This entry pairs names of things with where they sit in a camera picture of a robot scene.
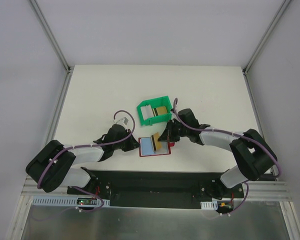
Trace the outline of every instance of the black mounting plate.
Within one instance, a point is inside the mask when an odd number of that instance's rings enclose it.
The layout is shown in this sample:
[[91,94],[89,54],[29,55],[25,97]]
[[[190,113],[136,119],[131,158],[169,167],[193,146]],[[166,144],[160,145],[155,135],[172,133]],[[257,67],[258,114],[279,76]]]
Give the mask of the black mounting plate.
[[[211,202],[205,187],[221,172],[149,172],[91,170],[97,177],[99,196],[110,200],[112,207],[201,209],[200,202]],[[243,198],[238,184],[224,198]],[[82,192],[68,187],[70,195]]]

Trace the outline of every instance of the metal frame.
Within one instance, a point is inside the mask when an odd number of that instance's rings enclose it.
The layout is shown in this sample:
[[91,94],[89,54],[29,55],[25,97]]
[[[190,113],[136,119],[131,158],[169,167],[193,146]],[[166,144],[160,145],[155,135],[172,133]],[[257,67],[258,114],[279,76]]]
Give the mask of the metal frame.
[[261,53],[261,51],[263,50],[265,44],[267,43],[268,39],[270,38],[270,36],[272,35],[273,31],[275,30],[276,26],[278,25],[280,19],[282,18],[282,16],[285,14],[285,12],[287,11],[290,3],[293,0],[284,0],[282,2],[282,4],[280,5],[278,11],[275,13],[272,21],[270,22],[269,26],[267,27],[267,29],[265,30],[260,42],[258,43],[256,49],[254,50],[251,58],[249,59],[246,67],[243,69],[243,74],[247,75],[247,72],[249,72],[249,70],[251,69],[252,65],[255,63],[255,61],[257,60],[259,54]]
[[[260,42],[258,43],[255,51],[253,52],[251,58],[249,59],[246,67],[243,69],[244,79],[247,85],[247,90],[250,96],[253,112],[257,121],[257,125],[261,135],[263,135],[258,108],[254,100],[254,96],[252,90],[249,85],[249,80],[247,79],[247,73],[251,69],[252,65],[257,60],[258,56],[262,52],[265,44],[271,37],[274,29],[277,27],[279,21],[281,20],[282,16],[290,6],[290,3],[293,0],[284,0],[280,5],[278,11],[276,12],[275,16],[273,17],[271,23],[269,24],[268,28],[266,29],[265,33],[263,34]],[[66,78],[64,80],[62,90],[59,94],[58,102],[54,110],[54,115],[51,120],[49,131],[46,136],[45,144],[48,143],[50,140],[53,139],[58,121],[60,118],[60,114],[63,108],[63,104],[66,98],[67,90],[70,84],[71,76],[73,68],[71,68],[61,51],[61,48],[54,37],[48,22],[40,9],[36,0],[28,0],[29,4],[31,5],[35,15],[39,23],[42,26],[44,33],[46,34],[49,42],[51,43],[51,47],[55,51],[56,55],[58,56],[60,62],[62,63],[63,67],[67,71]],[[249,195],[247,197],[247,201],[271,201],[271,202],[280,202],[280,206],[282,209],[283,217],[286,223],[286,227],[288,230],[288,234],[291,240],[300,240],[300,224],[296,215],[296,211],[294,208],[293,200],[290,195],[289,189],[287,188],[287,184],[281,181],[256,181],[256,182],[249,182],[250,190]],[[7,239],[11,240],[20,240],[23,234],[23,230],[26,224],[27,216],[30,210],[30,206],[33,202],[34,196],[45,196],[46,198],[53,198],[53,197],[63,197],[63,198],[73,198],[73,197],[84,197],[86,195],[67,195],[67,188],[66,187],[59,187],[54,192],[49,194],[45,193],[42,189],[37,189],[37,183],[30,177],[27,177],[24,183],[24,187],[22,189],[22,193],[16,208],[16,212],[14,214],[12,224],[8,230]]]

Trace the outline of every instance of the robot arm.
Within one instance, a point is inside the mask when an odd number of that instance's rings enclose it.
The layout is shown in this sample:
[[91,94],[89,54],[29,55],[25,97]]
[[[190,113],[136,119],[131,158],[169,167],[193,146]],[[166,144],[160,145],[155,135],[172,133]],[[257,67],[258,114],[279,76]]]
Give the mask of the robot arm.
[[[25,171],[33,180],[40,183],[40,187],[46,193],[58,187],[68,186],[77,186],[87,192],[93,192],[96,187],[96,176],[84,167],[71,168],[71,166],[104,161],[110,158],[115,150],[121,149],[127,152],[137,149],[139,143],[131,135],[127,123],[128,119],[123,117],[113,124],[106,134],[94,141],[101,145],[98,147],[90,147],[90,145],[80,146],[85,148],[67,147],[57,140],[52,140],[26,166]],[[62,154],[51,163],[60,152]]]
[[[222,198],[226,189],[231,189],[234,186],[246,181],[256,181],[274,162],[259,146],[245,140],[238,135],[229,135],[222,132],[214,131],[214,128],[208,124],[199,124],[198,120],[191,109],[183,109],[178,112],[178,117],[188,126],[195,129],[207,131],[192,130],[174,119],[170,120],[164,132],[158,139],[161,142],[178,142],[180,137],[188,137],[191,142],[199,145],[215,146],[225,149],[233,153],[236,166],[224,172],[219,178],[215,179],[207,190],[212,198]],[[277,161],[277,157],[261,135],[254,129],[249,129],[246,132],[239,133],[249,139],[259,142],[265,147]]]

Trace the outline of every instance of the green plastic box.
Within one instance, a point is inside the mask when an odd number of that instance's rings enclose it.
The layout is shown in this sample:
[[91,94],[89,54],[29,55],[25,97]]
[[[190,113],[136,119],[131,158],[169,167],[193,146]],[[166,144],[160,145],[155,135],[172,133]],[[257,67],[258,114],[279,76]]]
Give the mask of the green plastic box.
[[[154,116],[150,117],[146,120],[144,120],[144,117],[142,116],[141,112],[141,107],[150,105],[151,108],[158,108],[158,107],[166,107],[167,114],[159,115],[159,116]],[[170,103],[170,99],[168,96],[162,96],[158,98],[153,98],[149,100],[144,100],[142,101],[137,107],[136,110],[138,111],[138,115],[140,118],[141,125],[152,125],[156,123],[161,123],[161,122],[168,122],[171,120],[172,114],[170,113],[170,110],[172,109],[172,105]]]

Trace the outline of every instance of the white enclosure wall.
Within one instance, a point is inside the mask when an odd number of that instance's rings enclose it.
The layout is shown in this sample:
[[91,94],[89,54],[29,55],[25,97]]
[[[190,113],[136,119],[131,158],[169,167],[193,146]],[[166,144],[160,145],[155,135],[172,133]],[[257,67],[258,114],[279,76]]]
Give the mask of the white enclosure wall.
[[248,79],[300,220],[300,0],[290,5]]
[[70,66],[245,67],[283,0],[37,0]]
[[6,239],[66,72],[26,0],[0,0],[0,240]]

